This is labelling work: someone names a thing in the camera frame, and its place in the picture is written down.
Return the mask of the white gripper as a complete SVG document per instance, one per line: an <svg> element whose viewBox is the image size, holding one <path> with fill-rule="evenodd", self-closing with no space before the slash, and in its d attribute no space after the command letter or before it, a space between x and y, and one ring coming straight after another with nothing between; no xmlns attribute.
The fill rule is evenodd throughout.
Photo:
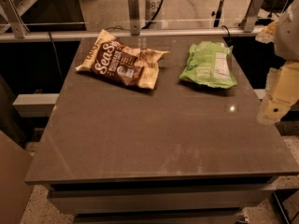
<svg viewBox="0 0 299 224"><path fill-rule="evenodd" d="M271 68L267 74L257 120L272 125L299 101L299 0L293 0L278 21L265 26L255 40L264 44L274 41L276 55L289 60L279 69Z"/></svg>

